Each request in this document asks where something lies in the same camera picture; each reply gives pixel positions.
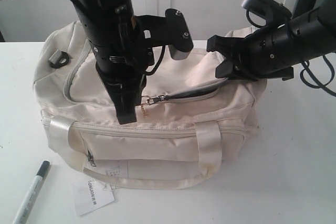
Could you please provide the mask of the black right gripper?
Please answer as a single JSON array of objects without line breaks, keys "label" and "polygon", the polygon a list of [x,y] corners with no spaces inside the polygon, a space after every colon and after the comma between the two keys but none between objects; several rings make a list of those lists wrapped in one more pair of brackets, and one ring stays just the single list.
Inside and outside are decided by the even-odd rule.
[{"label": "black right gripper", "polygon": [[292,46],[288,26],[274,26],[255,30],[244,37],[214,35],[207,40],[207,52],[219,52],[225,58],[215,69],[217,79],[244,79],[240,65],[256,79],[293,78],[293,63],[290,62]]}]

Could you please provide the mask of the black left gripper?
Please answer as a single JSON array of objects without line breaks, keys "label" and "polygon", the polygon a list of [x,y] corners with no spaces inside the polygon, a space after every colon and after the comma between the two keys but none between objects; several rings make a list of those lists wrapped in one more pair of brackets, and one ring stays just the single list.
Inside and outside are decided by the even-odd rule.
[{"label": "black left gripper", "polygon": [[132,0],[70,0],[83,25],[120,125],[137,121],[146,86],[148,50],[139,46],[143,35]]}]

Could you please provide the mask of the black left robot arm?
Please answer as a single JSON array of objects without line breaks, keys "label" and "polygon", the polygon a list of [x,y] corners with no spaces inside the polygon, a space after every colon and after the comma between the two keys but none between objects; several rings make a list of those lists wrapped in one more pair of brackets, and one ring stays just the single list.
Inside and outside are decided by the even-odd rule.
[{"label": "black left robot arm", "polygon": [[152,59],[142,45],[144,29],[132,0],[69,0],[96,58],[103,85],[112,94],[141,93]]}]

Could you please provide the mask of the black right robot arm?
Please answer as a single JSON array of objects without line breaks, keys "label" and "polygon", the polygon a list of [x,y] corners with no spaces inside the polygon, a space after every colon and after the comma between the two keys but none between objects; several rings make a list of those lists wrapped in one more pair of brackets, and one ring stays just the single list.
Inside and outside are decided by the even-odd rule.
[{"label": "black right robot arm", "polygon": [[180,11],[136,17],[131,0],[113,0],[103,12],[107,48],[95,57],[119,123],[137,120],[146,79],[156,72],[173,83],[187,81],[190,90],[173,95],[181,99],[206,94],[227,80],[288,80],[294,65],[308,69],[309,60],[335,51],[335,0],[298,17],[274,0],[244,0],[242,6],[265,24],[242,38],[212,36],[206,55],[196,61]]}]

